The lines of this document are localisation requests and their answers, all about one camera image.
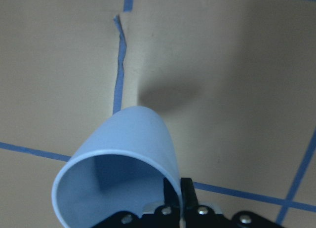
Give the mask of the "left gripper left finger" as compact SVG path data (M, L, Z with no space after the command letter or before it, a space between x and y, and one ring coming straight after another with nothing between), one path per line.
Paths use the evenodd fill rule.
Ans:
M163 196L165 205L181 209L181 197L167 178L163 179Z

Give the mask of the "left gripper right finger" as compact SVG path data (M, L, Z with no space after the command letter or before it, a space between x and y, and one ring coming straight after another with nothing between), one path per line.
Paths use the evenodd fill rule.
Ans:
M199 205L191 178L181 178L181 193L184 210L192 210Z

